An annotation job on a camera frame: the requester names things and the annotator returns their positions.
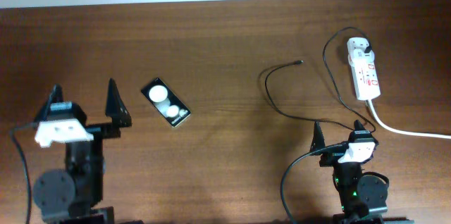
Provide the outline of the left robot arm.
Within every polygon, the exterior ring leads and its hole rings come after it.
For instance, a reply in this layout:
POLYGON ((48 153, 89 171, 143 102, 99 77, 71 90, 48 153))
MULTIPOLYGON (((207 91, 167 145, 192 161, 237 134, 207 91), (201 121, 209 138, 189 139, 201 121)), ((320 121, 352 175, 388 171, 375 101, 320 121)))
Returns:
POLYGON ((132 125, 114 79, 109 80, 105 115, 110 122, 87 124, 82 108, 64 101, 60 85, 37 113, 39 146, 61 143, 66 148, 65 167, 42 173, 33 186, 32 198, 45 223, 114 223, 113 207, 96 207, 103 199, 106 172, 103 142, 119 138, 121 128, 132 125))

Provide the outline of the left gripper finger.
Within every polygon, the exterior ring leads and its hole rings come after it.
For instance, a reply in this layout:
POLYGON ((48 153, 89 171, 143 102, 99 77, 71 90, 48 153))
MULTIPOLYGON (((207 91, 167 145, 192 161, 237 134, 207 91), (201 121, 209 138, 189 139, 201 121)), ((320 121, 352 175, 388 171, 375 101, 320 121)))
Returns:
POLYGON ((35 116, 34 122, 38 123, 45 121, 47 119, 47 116, 49 115, 50 106, 54 103, 60 102, 63 102, 63 90, 59 84, 55 84, 49 94, 49 97, 35 116))
POLYGON ((111 122, 116 127, 132 126, 131 115, 121 99, 116 81, 113 78, 109 79, 105 115, 111 118, 111 122))

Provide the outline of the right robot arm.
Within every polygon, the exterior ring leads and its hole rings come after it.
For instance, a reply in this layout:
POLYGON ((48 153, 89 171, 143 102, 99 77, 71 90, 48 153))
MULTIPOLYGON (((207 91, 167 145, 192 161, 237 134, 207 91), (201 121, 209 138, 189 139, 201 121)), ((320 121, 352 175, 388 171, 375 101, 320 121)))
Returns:
POLYGON ((364 172, 362 166, 373 158, 378 141, 356 120, 348 140, 327 146, 320 124, 314 124, 310 153, 320 156, 321 167, 333 168, 333 184, 338 191, 341 214, 334 223, 382 223, 388 211, 389 179, 375 172, 364 172))

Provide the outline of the black smartphone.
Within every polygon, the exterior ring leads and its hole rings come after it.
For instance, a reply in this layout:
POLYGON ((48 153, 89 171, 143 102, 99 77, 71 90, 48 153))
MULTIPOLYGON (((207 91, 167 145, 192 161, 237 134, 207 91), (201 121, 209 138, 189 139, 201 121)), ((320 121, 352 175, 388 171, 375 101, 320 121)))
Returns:
POLYGON ((159 77, 151 80, 140 91, 171 127, 178 127, 192 114, 175 92, 159 77))

